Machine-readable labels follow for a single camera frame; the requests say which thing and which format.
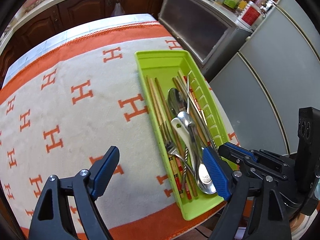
table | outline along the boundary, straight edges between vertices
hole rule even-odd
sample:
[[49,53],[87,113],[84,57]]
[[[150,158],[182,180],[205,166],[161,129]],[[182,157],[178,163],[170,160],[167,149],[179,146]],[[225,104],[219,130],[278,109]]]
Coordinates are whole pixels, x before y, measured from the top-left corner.
[[[185,221],[175,204],[134,60],[150,49],[182,48],[150,15],[119,16],[60,33],[11,66],[0,91],[0,176],[26,235],[46,179],[74,176],[111,145],[120,162],[96,205],[114,239],[171,239],[223,206]],[[69,204],[85,239],[73,198]]]

countertop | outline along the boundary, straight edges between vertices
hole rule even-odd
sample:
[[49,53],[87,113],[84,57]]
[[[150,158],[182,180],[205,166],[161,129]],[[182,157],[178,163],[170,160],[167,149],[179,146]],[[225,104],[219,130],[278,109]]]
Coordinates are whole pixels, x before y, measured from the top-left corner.
[[252,31],[250,28],[244,26],[241,22],[238,21],[238,17],[228,9],[224,8],[222,5],[215,3],[213,0],[200,0],[202,3],[209,5],[210,9],[218,14],[223,14],[228,20],[239,26],[240,28]]

refrigerator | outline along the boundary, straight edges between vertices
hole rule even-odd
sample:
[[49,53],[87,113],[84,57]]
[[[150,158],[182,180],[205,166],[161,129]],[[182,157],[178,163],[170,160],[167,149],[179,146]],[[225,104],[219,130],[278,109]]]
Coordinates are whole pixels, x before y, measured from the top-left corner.
[[295,0],[279,0],[210,82],[242,147],[298,148],[298,110],[320,109],[320,35]]

spoon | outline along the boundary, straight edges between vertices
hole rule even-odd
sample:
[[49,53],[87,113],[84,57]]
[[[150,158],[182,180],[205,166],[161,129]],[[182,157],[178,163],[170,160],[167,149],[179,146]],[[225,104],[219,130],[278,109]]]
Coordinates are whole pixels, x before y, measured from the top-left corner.
[[216,193],[216,189],[202,160],[202,150],[200,150],[202,149],[201,140],[196,129],[196,124],[191,116],[182,111],[178,113],[176,118],[172,119],[171,124],[188,147],[198,187],[206,194]]
[[187,110],[187,103],[183,99],[182,94],[176,88],[171,88],[169,90],[168,104],[174,117],[177,117],[181,111]]

blue gripper pad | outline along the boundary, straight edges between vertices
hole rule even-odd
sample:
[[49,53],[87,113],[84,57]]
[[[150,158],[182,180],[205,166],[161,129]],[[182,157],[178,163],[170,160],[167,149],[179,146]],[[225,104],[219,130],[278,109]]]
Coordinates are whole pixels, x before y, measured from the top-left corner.
[[215,152],[211,153],[209,148],[203,150],[203,163],[207,168],[218,195],[228,201],[232,195],[230,191],[230,187],[233,184],[231,177],[232,169]]
[[241,147],[239,147],[237,145],[234,145],[233,143],[230,143],[230,142],[226,142],[224,145],[229,147],[229,148],[231,148],[231,149],[233,149],[233,150],[235,150],[235,151],[237,151],[237,152],[239,152],[239,153],[242,153],[244,155],[247,155],[247,156],[251,157],[254,162],[258,161],[256,159],[256,157],[253,155],[253,153],[247,151],[246,149],[243,149],[243,148],[241,148]]
[[101,160],[96,161],[89,169],[91,172],[91,192],[89,192],[93,201],[102,196],[109,181],[115,171],[120,159],[119,149],[111,146]]

